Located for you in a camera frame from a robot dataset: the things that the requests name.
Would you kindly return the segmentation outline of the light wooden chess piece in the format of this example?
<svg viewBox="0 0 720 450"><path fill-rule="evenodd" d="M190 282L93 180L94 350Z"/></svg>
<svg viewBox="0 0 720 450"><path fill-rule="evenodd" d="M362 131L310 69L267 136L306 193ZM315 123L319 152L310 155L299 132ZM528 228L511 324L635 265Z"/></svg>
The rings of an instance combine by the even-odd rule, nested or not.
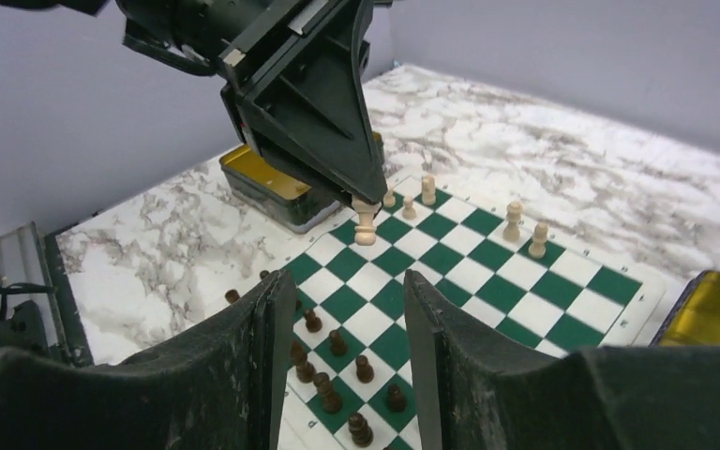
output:
<svg viewBox="0 0 720 450"><path fill-rule="evenodd" d="M354 227L354 242L358 246L373 246L377 240L374 219L381 209L379 203L369 204L356 196L352 197L352 209L356 212L358 224Z"/></svg>
<svg viewBox="0 0 720 450"><path fill-rule="evenodd" d="M516 242L520 238L519 222L523 213L523 205L519 201L512 201L506 206L506 225L502 237L507 242Z"/></svg>
<svg viewBox="0 0 720 450"><path fill-rule="evenodd" d="M528 246L530 257L539 260L547 252L548 225L545 222L538 222L533 229L531 243Z"/></svg>
<svg viewBox="0 0 720 450"><path fill-rule="evenodd" d="M425 206L432 206L435 204L436 198L436 184L435 179L431 174L426 174L421 180L421 204Z"/></svg>

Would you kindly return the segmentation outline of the light wooden pawn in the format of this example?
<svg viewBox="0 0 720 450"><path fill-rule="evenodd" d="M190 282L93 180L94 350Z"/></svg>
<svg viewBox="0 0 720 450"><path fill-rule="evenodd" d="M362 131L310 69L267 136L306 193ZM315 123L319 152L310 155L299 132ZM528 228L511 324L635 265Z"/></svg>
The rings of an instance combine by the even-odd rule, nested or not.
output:
<svg viewBox="0 0 720 450"><path fill-rule="evenodd" d="M405 220L413 220L417 217L417 212L414 208L413 197L405 196L402 199L401 215Z"/></svg>
<svg viewBox="0 0 720 450"><path fill-rule="evenodd" d="M396 194L393 189L389 189L382 199L382 205L385 208L393 208L397 204Z"/></svg>

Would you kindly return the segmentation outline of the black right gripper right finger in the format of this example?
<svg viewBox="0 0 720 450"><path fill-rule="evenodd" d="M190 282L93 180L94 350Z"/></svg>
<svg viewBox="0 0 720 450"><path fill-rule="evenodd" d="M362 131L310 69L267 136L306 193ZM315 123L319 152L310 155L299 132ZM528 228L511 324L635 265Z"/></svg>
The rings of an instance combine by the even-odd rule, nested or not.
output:
<svg viewBox="0 0 720 450"><path fill-rule="evenodd" d="M426 449L720 449L720 346L588 347L556 358L404 278Z"/></svg>

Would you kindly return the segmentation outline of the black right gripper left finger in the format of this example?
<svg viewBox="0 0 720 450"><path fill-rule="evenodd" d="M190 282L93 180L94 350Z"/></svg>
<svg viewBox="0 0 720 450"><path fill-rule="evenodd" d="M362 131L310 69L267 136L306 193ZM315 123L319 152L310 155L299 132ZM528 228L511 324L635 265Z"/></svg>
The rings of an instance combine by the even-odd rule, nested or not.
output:
<svg viewBox="0 0 720 450"><path fill-rule="evenodd" d="M0 348L0 449L273 449L297 286L277 270L116 366Z"/></svg>

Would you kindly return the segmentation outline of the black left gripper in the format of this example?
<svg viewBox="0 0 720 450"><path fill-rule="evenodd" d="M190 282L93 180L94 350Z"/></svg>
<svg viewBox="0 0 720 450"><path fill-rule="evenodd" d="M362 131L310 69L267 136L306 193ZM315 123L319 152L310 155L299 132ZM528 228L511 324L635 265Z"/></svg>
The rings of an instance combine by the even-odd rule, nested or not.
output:
<svg viewBox="0 0 720 450"><path fill-rule="evenodd" d="M120 1L123 43L227 80L241 140L272 167L348 204L379 203L383 159L361 74L370 1Z"/></svg>

